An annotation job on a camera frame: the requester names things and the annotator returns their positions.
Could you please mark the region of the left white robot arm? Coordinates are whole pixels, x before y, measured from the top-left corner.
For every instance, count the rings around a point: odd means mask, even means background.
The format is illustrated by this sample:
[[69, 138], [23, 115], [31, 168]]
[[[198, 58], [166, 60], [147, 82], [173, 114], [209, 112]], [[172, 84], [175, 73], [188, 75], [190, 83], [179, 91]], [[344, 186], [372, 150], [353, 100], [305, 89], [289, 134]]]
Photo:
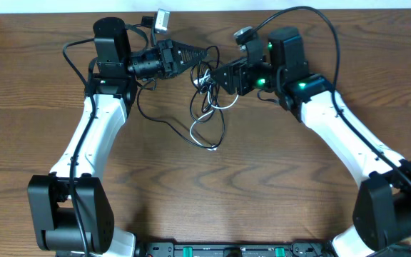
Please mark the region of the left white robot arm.
[[162, 16], [138, 26], [117, 17], [99, 19], [91, 42], [96, 57], [82, 78], [84, 107], [59, 161], [32, 176], [27, 193], [36, 242], [58, 256], [133, 256], [136, 238], [116, 228], [101, 180], [108, 155], [140, 89], [154, 89], [206, 57], [203, 48], [157, 40]]

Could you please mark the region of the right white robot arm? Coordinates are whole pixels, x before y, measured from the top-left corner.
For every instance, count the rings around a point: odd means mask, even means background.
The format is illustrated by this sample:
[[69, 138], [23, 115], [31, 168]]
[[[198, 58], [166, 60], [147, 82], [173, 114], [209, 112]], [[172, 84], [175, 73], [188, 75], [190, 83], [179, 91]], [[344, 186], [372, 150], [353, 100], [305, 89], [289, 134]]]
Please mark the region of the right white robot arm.
[[314, 131], [357, 184], [352, 225], [330, 242], [329, 254], [409, 253], [400, 242], [411, 237], [411, 161], [381, 142], [333, 84], [310, 71], [296, 28], [272, 31], [267, 45], [251, 27], [234, 37], [245, 56], [213, 71], [212, 80], [229, 94], [273, 92], [275, 102]]

